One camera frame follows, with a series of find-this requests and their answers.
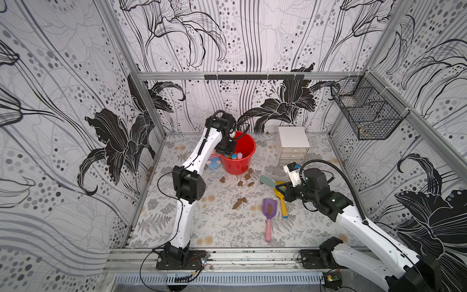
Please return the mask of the green cleaning brush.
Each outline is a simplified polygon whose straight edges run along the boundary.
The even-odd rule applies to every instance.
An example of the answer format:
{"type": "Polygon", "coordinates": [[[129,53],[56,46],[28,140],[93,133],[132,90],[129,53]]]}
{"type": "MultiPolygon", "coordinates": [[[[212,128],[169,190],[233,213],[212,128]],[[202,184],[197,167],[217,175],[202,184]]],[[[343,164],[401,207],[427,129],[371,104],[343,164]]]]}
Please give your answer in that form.
{"type": "Polygon", "coordinates": [[[276,185],[277,185],[277,183],[274,180],[270,179],[269,177],[267,177],[265,175],[260,176],[260,182],[262,184],[265,184],[266,186],[269,186],[269,187],[272,187],[272,188],[275,188],[276,185]]]}

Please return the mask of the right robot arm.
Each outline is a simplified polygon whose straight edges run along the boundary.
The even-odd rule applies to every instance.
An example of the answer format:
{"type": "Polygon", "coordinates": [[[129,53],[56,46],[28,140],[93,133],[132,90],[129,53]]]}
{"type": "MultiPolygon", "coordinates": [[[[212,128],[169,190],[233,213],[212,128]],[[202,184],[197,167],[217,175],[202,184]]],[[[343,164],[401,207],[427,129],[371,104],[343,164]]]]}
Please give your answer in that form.
{"type": "Polygon", "coordinates": [[[332,191],[322,170],[300,170],[296,163],[286,165],[289,181],[276,186],[286,201],[302,200],[332,222],[358,238],[373,256],[364,254],[331,237],[319,247],[322,265],[346,267],[377,284],[387,292],[439,292],[441,267],[430,255],[419,255],[365,218],[356,203],[332,191]]]}

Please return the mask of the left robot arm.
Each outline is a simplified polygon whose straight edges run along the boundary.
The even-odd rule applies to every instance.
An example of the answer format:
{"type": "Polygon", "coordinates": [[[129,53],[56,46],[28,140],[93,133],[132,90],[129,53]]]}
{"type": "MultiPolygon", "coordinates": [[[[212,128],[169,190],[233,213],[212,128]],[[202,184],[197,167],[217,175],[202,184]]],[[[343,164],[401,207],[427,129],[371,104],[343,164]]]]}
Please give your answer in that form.
{"type": "Polygon", "coordinates": [[[232,153],[237,141],[234,139],[237,122],[232,114],[216,111],[206,119],[193,152],[180,166],[170,172],[173,178],[175,200],[177,201],[176,225],[170,240],[164,244],[164,254],[182,262],[189,252],[190,232],[196,203],[206,191],[202,174],[214,151],[232,153]]]}

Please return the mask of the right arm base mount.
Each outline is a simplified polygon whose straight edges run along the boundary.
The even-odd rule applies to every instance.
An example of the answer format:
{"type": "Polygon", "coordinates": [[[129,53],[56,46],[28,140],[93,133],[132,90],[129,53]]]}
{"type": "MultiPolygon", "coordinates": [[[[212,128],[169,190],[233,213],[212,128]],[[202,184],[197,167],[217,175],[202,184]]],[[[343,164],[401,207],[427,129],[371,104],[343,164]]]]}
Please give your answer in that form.
{"type": "Polygon", "coordinates": [[[296,260],[304,269],[347,269],[346,266],[338,265],[330,253],[319,249],[301,249],[296,260]]]}

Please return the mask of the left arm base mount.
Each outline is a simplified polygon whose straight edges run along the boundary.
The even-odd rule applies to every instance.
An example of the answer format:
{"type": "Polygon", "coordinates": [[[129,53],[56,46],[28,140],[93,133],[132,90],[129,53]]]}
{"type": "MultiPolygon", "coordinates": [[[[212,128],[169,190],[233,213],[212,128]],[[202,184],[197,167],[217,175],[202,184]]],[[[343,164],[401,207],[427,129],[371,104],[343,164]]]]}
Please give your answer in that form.
{"type": "Polygon", "coordinates": [[[166,251],[159,253],[156,269],[160,271],[200,270],[206,264],[208,253],[205,250],[166,251]]]}

